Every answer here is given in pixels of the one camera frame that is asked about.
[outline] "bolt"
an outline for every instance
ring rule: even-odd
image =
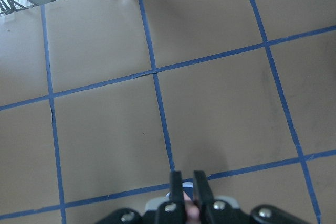
[[[128,214],[124,214],[124,215],[121,217],[121,221],[122,221],[122,222],[128,222],[128,221],[133,220],[134,217],[135,217],[134,212],[129,212]]]
[[[272,211],[268,208],[261,208],[259,210],[259,216],[263,218],[270,218],[272,216]]]
[[[225,208],[225,202],[223,201],[216,201],[214,203],[214,209],[216,210],[223,210]]]
[[[175,209],[176,209],[176,204],[175,203],[171,203],[169,205],[166,205],[165,208],[164,208],[164,210],[166,212],[173,212],[173,211],[175,211]]]

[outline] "grid square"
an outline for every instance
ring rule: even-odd
[[[166,174],[166,181],[169,181],[169,173]],[[70,224],[96,223],[113,211],[123,207],[132,208],[143,215],[147,201],[156,197],[164,197],[167,192],[167,190],[160,190],[95,204],[67,208],[67,222]]]
[[[144,0],[159,67],[261,42],[249,0]]]
[[[336,223],[336,156],[307,162],[321,210],[321,221]]]
[[[272,46],[305,154],[336,148],[336,31]]]
[[[59,204],[48,101],[0,111],[0,214]]]
[[[256,0],[268,39],[336,25],[336,0]]]
[[[151,68],[138,0],[46,5],[54,92]]]
[[[0,106],[48,94],[41,9],[0,17]]]
[[[55,98],[66,202],[167,183],[152,76]]]
[[[238,200],[243,212],[271,204],[309,223],[316,223],[300,164],[287,165],[232,177],[211,180],[214,195]]]
[[[5,219],[1,224],[61,224],[62,218],[60,211],[43,212],[42,214],[22,216],[19,218]]]
[[[177,170],[297,156],[263,49],[159,73]]]

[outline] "screw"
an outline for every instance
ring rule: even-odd
[[[124,214],[122,217],[121,217],[121,221],[122,222],[128,222],[128,221],[131,221],[133,220],[135,214],[133,212],[129,212],[128,214]]]
[[[216,201],[214,203],[214,209],[216,210],[223,210],[225,208],[225,202],[223,201]]]
[[[175,209],[176,209],[176,204],[175,203],[171,203],[169,205],[166,205],[165,208],[164,208],[164,210],[166,212],[173,212],[173,211],[175,211]]]
[[[263,218],[270,218],[272,216],[272,211],[268,208],[261,208],[259,210],[259,216]]]

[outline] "blue grid line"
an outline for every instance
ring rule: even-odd
[[[257,24],[258,24],[258,27],[259,27],[259,30],[260,30],[262,40],[263,40],[263,42],[267,42],[268,40],[267,40],[265,28],[264,28],[263,22],[261,20],[261,16],[260,16],[260,13],[258,11],[257,4],[256,4],[255,0],[250,0],[250,3],[251,3],[251,6],[252,6],[252,9],[253,9],[253,12],[256,16],[256,21],[257,21]],[[289,107],[287,105],[287,100],[286,100],[286,97],[285,97],[285,94],[284,94],[284,91],[283,91],[283,88],[282,88],[282,85],[281,85],[281,82],[280,82],[279,74],[278,74],[278,71],[277,71],[277,68],[276,68],[276,65],[275,65],[275,62],[274,62],[274,59],[273,59],[273,56],[272,56],[272,52],[271,52],[271,49],[270,49],[269,45],[265,46],[265,51],[266,51],[266,54],[267,54],[267,59],[268,59],[269,64],[270,64],[270,68],[271,68],[271,71],[272,71],[272,75],[273,75],[276,87],[277,87],[277,90],[278,90],[278,94],[279,94],[279,98],[280,98],[280,101],[281,101],[281,104],[282,104],[282,108],[284,110],[284,113],[285,113],[285,116],[286,116],[286,119],[287,119],[287,124],[288,124],[288,127],[289,127],[289,131],[290,131],[290,134],[292,136],[295,148],[297,150],[297,153],[298,153],[298,156],[299,156],[299,159],[300,159],[301,167],[302,167],[302,170],[303,170],[303,174],[305,176],[306,186],[307,186],[307,189],[308,189],[308,193],[309,193],[309,196],[310,196],[311,203],[312,203],[313,208],[314,208],[315,216],[316,216],[317,222],[321,223],[321,212],[320,212],[319,204],[318,204],[318,201],[317,201],[317,198],[316,198],[316,195],[315,195],[314,186],[313,186],[313,183],[312,183],[312,180],[311,180],[311,177],[310,177],[310,173],[309,173],[309,170],[308,170],[306,160],[304,158],[304,154],[303,154],[302,147],[300,145],[300,141],[298,139],[296,130],[294,128],[293,120],[291,118]]]
[[[304,158],[307,161],[311,161],[314,159],[319,159],[319,158],[324,158],[324,157],[329,157],[329,156],[336,156],[336,150],[308,154],[308,155],[305,155]],[[276,162],[271,162],[271,163],[266,163],[266,164],[261,164],[261,165],[244,167],[244,168],[240,168],[236,170],[229,170],[225,172],[214,173],[214,174],[209,175],[208,179],[215,180],[215,179],[220,179],[224,177],[231,177],[231,176],[236,176],[236,175],[245,174],[245,173],[258,172],[258,171],[265,170],[265,169],[271,169],[275,167],[287,166],[287,165],[292,165],[292,164],[297,164],[297,163],[300,163],[300,158],[295,157],[295,158],[284,159],[281,161],[276,161]],[[192,182],[192,178],[187,178],[187,179],[184,179],[183,181]],[[130,191],[124,191],[121,193],[109,194],[109,195],[104,195],[104,196],[90,198],[90,199],[83,199],[83,200],[68,202],[68,203],[65,203],[65,207],[70,208],[70,207],[83,206],[87,204],[93,204],[93,203],[98,203],[102,201],[123,198],[127,196],[133,196],[133,195],[138,195],[138,194],[143,194],[143,193],[150,193],[153,191],[164,190],[168,188],[169,188],[169,184],[161,184],[161,185],[143,187],[143,188],[138,188],[138,189],[134,189]],[[34,215],[34,214],[39,214],[41,212],[54,211],[54,210],[59,210],[59,209],[60,209],[60,205],[54,205],[54,206],[48,206],[48,207],[44,207],[44,208],[37,209],[37,210],[25,210],[25,211],[13,212],[10,214],[0,215],[0,220],[27,216],[27,215]]]
[[[201,57],[201,58],[197,58],[197,59],[193,59],[193,60],[188,60],[188,61],[184,61],[184,62],[180,62],[180,63],[156,68],[155,70],[148,70],[148,71],[145,71],[145,72],[131,74],[129,76],[119,77],[119,78],[116,78],[116,79],[102,81],[102,82],[86,85],[86,86],[79,87],[79,88],[74,88],[74,89],[70,89],[70,90],[61,91],[61,92],[58,92],[58,93],[54,93],[53,96],[54,97],[61,97],[61,96],[64,96],[64,95],[69,95],[69,94],[75,93],[75,92],[94,89],[94,88],[102,87],[102,86],[105,86],[105,85],[110,85],[110,84],[114,84],[114,83],[118,83],[118,82],[122,82],[122,81],[135,79],[135,78],[138,78],[138,77],[141,77],[141,76],[147,76],[147,75],[155,74],[155,73],[158,73],[158,72],[173,70],[173,69],[176,69],[176,68],[186,67],[186,66],[190,66],[190,65],[193,65],[193,64],[198,64],[198,63],[202,63],[202,62],[206,62],[206,61],[210,61],[210,60],[214,60],[214,59],[220,59],[220,58],[224,58],[224,57],[231,56],[231,55],[241,54],[243,52],[256,50],[256,49],[259,49],[259,48],[262,48],[262,47],[265,47],[265,46],[273,46],[273,45],[276,45],[276,44],[281,44],[281,43],[285,43],[285,42],[288,42],[288,41],[292,41],[292,40],[296,40],[296,39],[300,39],[300,38],[305,38],[305,37],[309,37],[309,36],[314,36],[314,35],[318,35],[318,34],[324,34],[324,33],[327,33],[327,32],[330,32],[330,31],[335,31],[335,30],[336,30],[336,26],[325,27],[325,28],[321,28],[321,29],[317,29],[317,30],[313,30],[313,31],[308,31],[308,32],[305,32],[305,33],[291,35],[291,36],[288,36],[288,37],[285,37],[285,38],[274,39],[274,40],[270,40],[270,41],[264,42],[264,43],[259,43],[259,44],[255,44],[255,45],[251,45],[251,46],[247,46],[247,47],[243,47],[243,48],[238,48],[238,49],[234,49],[234,50],[230,50],[230,51],[226,51],[226,52],[221,52],[221,53],[214,54],[214,55],[209,55],[209,56],[205,56],[205,57]],[[15,107],[19,107],[19,106],[22,106],[22,105],[27,105],[27,104],[34,103],[34,102],[47,100],[47,99],[49,99],[49,96],[45,95],[45,96],[42,96],[42,97],[37,97],[37,98],[33,98],[33,99],[28,99],[28,100],[16,102],[16,103],[3,105],[3,106],[0,106],[0,111],[15,108]]]
[[[155,86],[156,99],[157,99],[157,103],[159,105],[159,112],[160,112],[163,135],[164,135],[164,141],[165,141],[167,155],[168,155],[169,167],[170,167],[170,171],[174,171],[175,170],[175,164],[174,164],[171,142],[170,142],[169,133],[168,133],[168,125],[167,125],[166,115],[165,115],[165,112],[164,112],[164,106],[163,106],[163,100],[162,100],[162,95],[161,95],[159,77],[157,76],[158,72],[157,72],[157,69],[156,69],[156,63],[155,63],[155,56],[154,56],[154,50],[153,50],[153,45],[152,45],[151,33],[150,33],[149,25],[148,25],[148,20],[147,20],[147,15],[146,15],[145,6],[143,4],[143,0],[138,0],[138,1],[139,1],[139,6],[140,6],[140,12],[141,12],[141,17],[142,17],[143,27],[144,27],[145,35],[146,35],[146,41],[147,41],[149,57],[150,57],[150,61],[151,61],[151,67],[152,67],[152,70],[155,71],[155,73],[153,74],[153,80],[154,80],[154,86]]]
[[[61,216],[62,216],[62,224],[66,224],[67,220],[66,220],[66,213],[65,213],[65,207],[64,207],[64,192],[63,192],[62,172],[61,172],[61,163],[60,163],[59,146],[58,146],[55,105],[54,105],[54,97],[52,95],[53,94],[52,93],[53,92],[52,91],[53,90],[52,89],[53,85],[52,85],[52,80],[51,80],[46,12],[45,12],[44,5],[41,5],[41,16],[42,16],[44,52],[45,52],[45,58],[46,58],[49,104],[50,104],[50,109],[51,109],[52,136],[54,138],[54,149],[55,149],[55,161],[56,161],[56,171],[57,171],[57,183],[58,183],[60,212],[61,212]]]

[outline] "silver screw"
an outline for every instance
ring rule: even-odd
[[[122,222],[128,222],[128,221],[131,221],[133,220],[135,214],[133,212],[129,212],[128,214],[124,214],[122,217],[121,217],[121,221]]]
[[[225,208],[225,202],[223,201],[216,201],[214,203],[214,209],[216,210],[223,210]]]
[[[268,208],[261,208],[259,210],[259,216],[263,218],[270,218],[272,216],[272,211]]]
[[[176,204],[175,203],[171,203],[169,205],[166,205],[165,208],[164,208],[164,210],[166,212],[173,212],[173,211],[175,211],[175,209],[176,209]]]

